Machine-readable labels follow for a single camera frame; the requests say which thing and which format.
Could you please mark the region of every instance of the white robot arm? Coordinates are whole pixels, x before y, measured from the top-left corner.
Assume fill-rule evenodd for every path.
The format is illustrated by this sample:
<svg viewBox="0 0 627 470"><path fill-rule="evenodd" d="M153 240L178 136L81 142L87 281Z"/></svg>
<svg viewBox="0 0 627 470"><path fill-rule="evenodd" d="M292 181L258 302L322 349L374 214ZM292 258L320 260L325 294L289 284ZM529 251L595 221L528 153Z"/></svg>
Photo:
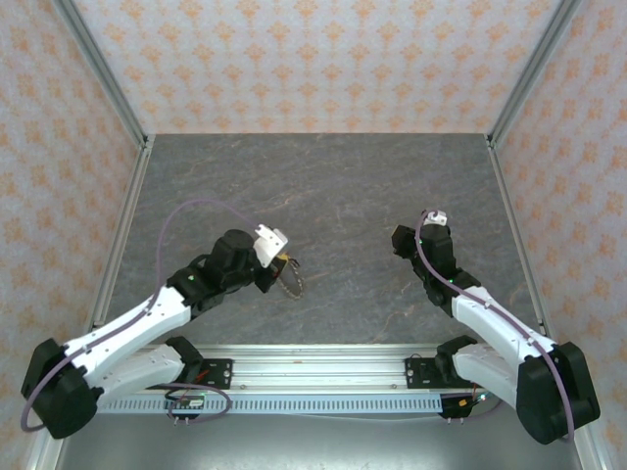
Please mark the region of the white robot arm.
<svg viewBox="0 0 627 470"><path fill-rule="evenodd" d="M244 231L228 230L209 255L197 257L176 271L155 302L150 298L64 345L49 339L35 349L22 394L32 402L53 438L62 439L78 431L99 405L176 379L192 382L202 357L184 338L170 338L151 352L129 357L221 304L226 294L252 283L267 292L285 267L287 261L279 255L288 240L280 230L265 225L256 233L254 240ZM55 368L58 371L51 376Z"/></svg>
<svg viewBox="0 0 627 470"><path fill-rule="evenodd" d="M432 304L486 342L463 336L441 345L435 364L444 382L464 379L486 388L513 407L542 444L598 419L599 403L581 350L522 323L457 267L445 213L424 212L418 230L397 227L395 254L411 261Z"/></svg>

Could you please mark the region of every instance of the wire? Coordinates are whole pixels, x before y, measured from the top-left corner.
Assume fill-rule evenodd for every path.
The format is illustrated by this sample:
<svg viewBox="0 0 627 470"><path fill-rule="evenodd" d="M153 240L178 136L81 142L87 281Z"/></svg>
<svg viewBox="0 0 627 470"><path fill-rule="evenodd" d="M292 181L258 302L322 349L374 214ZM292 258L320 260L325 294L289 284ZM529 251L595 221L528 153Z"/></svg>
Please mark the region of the wire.
<svg viewBox="0 0 627 470"><path fill-rule="evenodd" d="M172 410L174 409L176 404L180 402L183 399L183 397L191 390L206 390L208 392L214 392L222 396L226 400L226 406L224 407L222 411L219 411L218 413L210 414L209 416L205 416L204 418L195 418L191 421L188 421L189 424L206 423L208 421L213 421L215 419L221 418L226 413L228 413L228 411L233 407L233 400L224 390L220 390L220 389L217 389L216 387L211 387L209 385L180 384L180 383L174 382L171 384L162 384L159 387L167 388L167 389L170 389L170 388L185 389L185 393L183 395L181 395L177 400L169 404L168 406L168 418L169 419L176 419L175 416L172 414Z"/></svg>
<svg viewBox="0 0 627 470"><path fill-rule="evenodd" d="M500 308L498 308L498 307L496 307L494 305L486 304L485 301L483 301L482 299L478 298L477 296L474 296L474 295L470 294L469 292L466 292L466 291L460 289L455 284L450 283L444 277L442 277L440 275L440 273L438 271L436 271L434 269L434 267L429 263L426 255L422 251L422 245L420 244L420 228L422 227L422 225L424 225L424 221L429 216L429 214L431 214L433 212L435 212L435 214L437 214L438 210L430 209L430 210L424 211L422 213L422 216L420 217L420 220L418 221L418 224L416 225L416 229L415 229L415 245L417 247L418 255L420 256L420 259L422 260L422 263L425 265L427 270L433 275L433 277L435 277L438 281L443 283L448 288L453 289L455 292L457 292L461 296L468 297L469 299L471 299L472 301L477 302L480 305L486 305L487 308L489 308L491 311L493 311L498 316L500 316L503 320L505 320L507 323L509 323L514 330L516 330L518 333L520 333L525 338L525 340L528 340L531 343L531 345L536 350L538 350L538 352L540 353L542 358L547 363L547 366L551 370L551 373L553 374L553 377L555 379L555 384L557 385L557 390L559 391L559 396L561 397L561 402L562 402L563 407L564 407L564 413L566 415L566 427L568 429L568 440L570 442L572 442L575 439L575 425L574 425L574 420L573 420L573 416L572 416L572 408L570 407L570 401L568 400L568 394L566 393L566 389L564 388L563 381L561 380L561 377L559 377L559 372L557 372L557 368L555 367L555 364L553 364L553 361L551 360L551 357L549 356L549 353L547 351L545 351L545 349L540 345L540 343L538 343L535 339L533 339L531 337L531 335L529 335L529 333L527 333L524 330L524 328L522 328L520 325L518 325L518 323L513 321L509 317L509 315L507 315L504 311L502 311Z"/></svg>
<svg viewBox="0 0 627 470"><path fill-rule="evenodd" d="M303 279L303 276L301 276L301 273L298 270L301 265L294 258L290 257L286 253L283 255L279 255L278 257L280 259L283 259L287 263L286 267L289 267L292 271L294 279L296 280L296 288L292 288L285 283L283 279L283 272L279 274L279 277L276 280L278 282L278 285L281 286L281 289L283 289L283 292L285 292L287 297L289 297L293 301L302 299L303 295L305 294L305 279Z"/></svg>
<svg viewBox="0 0 627 470"><path fill-rule="evenodd" d="M164 240L166 238L166 230L168 229L168 226L171 223L171 221L174 218L174 216L177 215L180 211L182 211L185 208L188 208L188 207L191 207L191 206L198 206L198 205L201 205L201 204L213 204L213 205L219 206L219 207L221 207L223 209L227 209L228 211L232 212L233 214L235 214L236 216L241 218L243 221L245 221L246 223L251 225L253 228L257 228L259 226L258 224L254 223L251 219L249 219L245 215L241 214L239 211L237 211L236 209L232 208L228 204L223 203L222 201L211 199L211 198L193 199L193 200L190 200L190 201L186 201L183 204L181 204L180 206L178 206L176 209L174 209L169 214L169 216L166 219L166 221L164 222L164 225L162 226L161 232L159 234L159 240L157 241L156 282L155 282L155 290L153 292L153 295L150 298L150 301L148 302L148 304L146 304L146 306L139 313L137 313L137 315L132 317L126 323L124 323L123 325L119 326L115 330L112 330L111 332L107 333L106 335L103 335L101 338L98 338L98 339L92 341L91 343L88 343L82 349L77 350L77 351L71 353L70 355L66 356L59 363L57 363L52 369L50 369L50 371L46 375L44 375L43 379L41 379L39 381L39 383L35 386L35 388L32 390L32 392L30 393L30 395L26 399L26 404L24 405L24 409L22 410L22 416L20 418L20 426L22 427L22 430L25 433L33 433L33 432L39 431L39 430L41 430L41 429L43 429L45 427L43 424L39 424L37 426L28 426L28 415L30 414L30 411L32 410L32 406L35 403L35 401L37 400L37 397L39 397L39 394L41 393L43 388L46 385L48 385L48 383L54 377L56 377L56 375L60 371L62 371L65 367L67 367L73 360L75 360L80 355L85 354L85 353L91 351L96 346L101 345L105 341L110 340L111 338L115 337L117 334L119 334L122 331L125 331L128 328L130 328L131 326L133 326L135 323L137 323L139 320L141 320L150 311L150 309L155 305L155 303L157 302L157 298L159 297L159 293L161 291L161 288L162 288L162 286L164 284L164 281L162 279L162 248L163 248Z"/></svg>

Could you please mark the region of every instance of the purple cable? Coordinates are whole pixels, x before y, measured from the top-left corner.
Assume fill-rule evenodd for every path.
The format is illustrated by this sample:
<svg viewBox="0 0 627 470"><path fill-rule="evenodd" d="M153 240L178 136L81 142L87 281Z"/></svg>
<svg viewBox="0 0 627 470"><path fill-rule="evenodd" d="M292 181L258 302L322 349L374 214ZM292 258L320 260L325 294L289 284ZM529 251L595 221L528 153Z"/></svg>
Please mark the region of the purple cable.
<svg viewBox="0 0 627 470"><path fill-rule="evenodd" d="M244 220L246 223L251 225L253 228L257 228L257 226L258 226L258 224L255 224L251 219L249 219L248 217L244 216L243 214L241 214L239 211L237 211L236 209L232 208L228 204L223 203L222 201L217 201L215 199L211 199L211 198L193 199L191 201L186 201L183 204L181 204L180 206L178 206L176 209L174 209L174 211L172 211L169 214L168 218L164 222L164 225L163 225L163 227L161 229L161 233L159 234L159 240L157 242L157 255L156 255L156 260L157 260L157 266L156 266L157 281L156 281L156 285L155 285L155 292L151 296L150 301L148 302L148 304L146 304L144 309L142 309L139 313L137 313L137 315L135 315L133 318L128 320L126 323L124 323L123 325L119 326L115 330L109 332L108 334L106 334L102 338L98 338L97 340L94 340L93 342L87 344L82 350L78 350L78 351L73 352L69 356L67 356L64 359L62 359L52 369L50 369L50 371L43 377L43 379L41 379L41 381L32 390L32 392L30 393L30 396L28 396L28 399L26 400L26 404L24 405L24 409L22 410L22 416L21 416L21 419L20 419L20 425L22 427L22 430L25 433L33 433L35 431L39 431L39 430L44 428L43 424L39 424L37 426L28 426L28 415L30 414L30 410L32 409L33 404L35 403L35 400L37 400L37 397L39 396L39 394L41 393L43 388L46 385L48 385L48 382L50 382L53 377L55 377L64 367L66 367L69 363L71 363L73 360L75 360L80 355L86 353L87 351L92 350L96 346L104 343L105 341L110 340L111 338L113 338L117 334L119 334L122 331L125 331L126 329L130 328L131 326L133 326L135 323L137 323L139 320L141 320L144 317L144 315L146 315L146 313L148 313L150 311L150 309L155 305L155 303L157 302L157 297L159 296L159 292L161 291L161 287L163 285L161 251L162 251L162 246L163 246L163 243L164 243L164 239L165 239L165 236L166 236L166 230L168 229L169 223L172 221L174 216L177 213L179 213L180 211L182 211L183 209L185 209L187 207L190 207L190 206L197 206L199 204L213 204L213 205L216 205L216 206L220 206L221 208L224 208L224 209L227 209L228 211L231 211L233 214L237 215L239 218Z"/></svg>
<svg viewBox="0 0 627 470"><path fill-rule="evenodd" d="M228 410L231 409L231 407L233 406L233 400L231 399L231 397L225 391L217 389L216 387L210 387L209 385L180 384L180 383L174 382L174 383L171 383L171 384L163 384L163 385L160 385L159 387L162 387L164 389L186 389L187 391L189 391L191 389L207 390L209 392L214 392L214 393L224 397L224 399L226 400L226 406L224 407L224 409L222 411L219 411L218 413L210 414L209 416L206 416L204 418L196 418L196 419L190 420L189 424L206 423L208 421L213 421L214 419L221 418L226 413L228 413ZM174 419L175 418L175 416L172 414L172 410L174 409L174 406L178 402L181 401L182 398L183 398L183 396L180 396L178 399L176 399L175 401L173 401L169 405L169 407L168 407L168 417L170 419Z"/></svg>
<svg viewBox="0 0 627 470"><path fill-rule="evenodd" d="M438 273L438 271L436 271L433 268L433 266L429 263L426 256L424 255L424 252L422 251L422 246L420 245L420 228L422 227L422 225L424 225L424 221L432 212L435 212L437 214L438 210L430 209L430 210L424 211L415 228L415 245L417 247L418 255L420 256L420 259L422 260L423 264L428 269L428 271L433 275L433 277L435 277L442 284L446 285L450 289L453 289L455 292L457 292L461 296L468 297L472 301L475 301L478 304L484 305L485 301L483 301L482 299L460 289L455 284L448 282L444 277L442 277ZM559 391L559 396L561 397L561 402L564 406L564 413L566 414L566 427L568 428L568 440L572 442L575 439L575 425L574 425L574 421L572 417L572 409L570 407L570 401L568 400L568 394L566 393L566 389L564 388L564 384L561 380L561 377L559 377L559 372L557 372L557 368L555 367L555 364L553 364L553 361L549 357L549 353L546 352L545 349L536 340L531 338L531 336L520 325L518 325L518 323L516 323L511 318L509 318L509 315L503 312L500 308L494 305L488 305L488 308L494 313L496 313L498 316L500 316L507 323L509 323L513 327L514 330L516 330L525 338L525 340L530 340L533 347L536 350L538 350L538 352L542 355L542 358L547 363L547 366L551 370L551 373L553 374L553 377L555 379L555 384L557 385L557 390Z"/></svg>

